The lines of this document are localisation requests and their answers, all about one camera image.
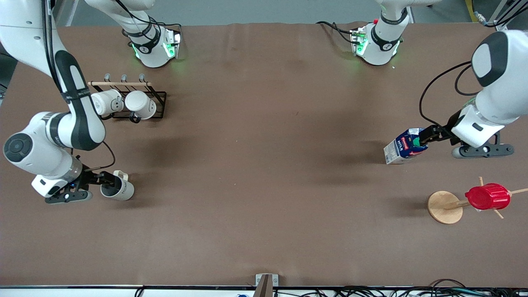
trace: black wire rack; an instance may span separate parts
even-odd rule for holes
[[[97,92],[103,92],[102,87],[107,87],[108,89],[114,89],[121,93],[123,100],[125,97],[132,91],[143,91],[150,99],[156,103],[156,113],[151,118],[163,118],[165,114],[165,104],[167,101],[167,92],[157,91],[152,86],[152,83],[145,80],[145,75],[139,75],[138,82],[128,82],[127,76],[121,76],[121,82],[112,82],[110,81],[110,74],[105,75],[104,81],[89,81],[88,86],[92,86]],[[101,119],[111,119],[111,118],[129,118],[132,122],[135,121],[131,117],[131,111],[126,107],[120,112],[114,112],[108,116],[101,117]]]

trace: gray floor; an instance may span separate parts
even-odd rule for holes
[[[474,0],[475,10],[489,18],[499,2]],[[59,26],[117,25],[83,0],[58,0],[57,3],[54,14]],[[471,22],[464,0],[443,0],[432,8],[414,7],[412,11],[417,23]],[[374,0],[157,0],[148,13],[158,21],[179,22],[187,26],[317,21],[350,23],[378,18],[380,7]],[[528,12],[517,17],[508,27],[528,29]],[[8,86],[15,66],[13,59],[0,56],[1,84]]]

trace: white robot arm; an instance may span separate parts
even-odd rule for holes
[[[177,58],[181,32],[158,25],[145,12],[152,8],[155,0],[85,1],[110,16],[123,28],[124,34],[132,41],[136,57],[145,66],[156,68],[165,65],[172,58]]]
[[[91,173],[65,149],[93,150],[103,142],[106,131],[81,69],[59,39],[46,3],[0,1],[0,42],[18,61],[52,77],[70,111],[36,114],[22,131],[9,137],[3,152],[13,165],[36,174],[32,186],[47,203],[88,200],[88,184],[112,185],[111,174]],[[68,187],[75,187],[76,192],[58,196]]]
[[[377,23],[359,28],[353,34],[352,50],[367,63],[383,65],[390,61],[400,45],[403,30],[409,24],[408,6],[425,6],[441,0],[375,0],[381,6],[381,17]]]
[[[448,123],[420,132],[420,144],[450,139],[461,143],[453,149],[457,158],[495,157],[513,154],[502,144],[499,131],[528,114],[528,35],[518,30],[498,31],[484,39],[473,53],[473,72],[483,87]],[[490,138],[496,137],[495,143]]]
[[[528,114],[528,35],[518,30],[491,34],[475,50],[471,64],[483,90],[462,108],[451,131],[479,147]]]

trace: brown table surface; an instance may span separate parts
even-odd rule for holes
[[[33,175],[0,158],[0,283],[528,286],[528,195],[501,211],[434,221],[428,196],[463,198],[485,182],[526,187],[527,119],[503,130],[514,155],[457,160],[448,142],[406,165],[382,148],[428,124],[418,99],[437,74],[470,59],[490,32],[477,24],[409,25],[398,55],[373,67],[319,25],[187,27],[188,58],[159,69],[135,59],[117,27],[61,28],[87,80],[140,73],[168,92],[165,118],[108,120],[107,142],[134,197],[47,205]],[[444,123],[467,98],[439,80],[425,113]],[[478,90],[468,72],[465,91]],[[19,64],[0,139],[41,111],[66,111],[51,79]],[[88,166],[106,148],[81,152]]]

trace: white mug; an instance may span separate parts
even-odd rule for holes
[[[113,173],[117,178],[114,185],[101,185],[101,194],[105,197],[125,201],[134,194],[134,185],[128,181],[128,174],[121,170]]]
[[[142,91],[128,93],[125,98],[125,105],[136,118],[149,119],[156,113],[156,103]]]
[[[93,106],[96,108],[96,113],[100,116],[120,112],[125,106],[121,93],[114,89],[94,93],[91,97]]]

